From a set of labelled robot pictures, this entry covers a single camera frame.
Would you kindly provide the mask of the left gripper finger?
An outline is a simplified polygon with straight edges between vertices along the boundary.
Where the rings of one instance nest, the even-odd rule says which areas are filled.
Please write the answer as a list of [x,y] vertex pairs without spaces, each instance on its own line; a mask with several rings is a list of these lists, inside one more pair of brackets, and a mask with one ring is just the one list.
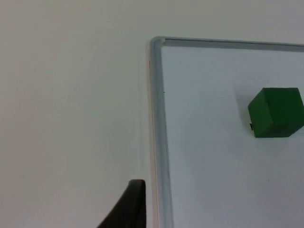
[[100,228],[145,227],[145,181],[130,180],[113,209],[100,223]]

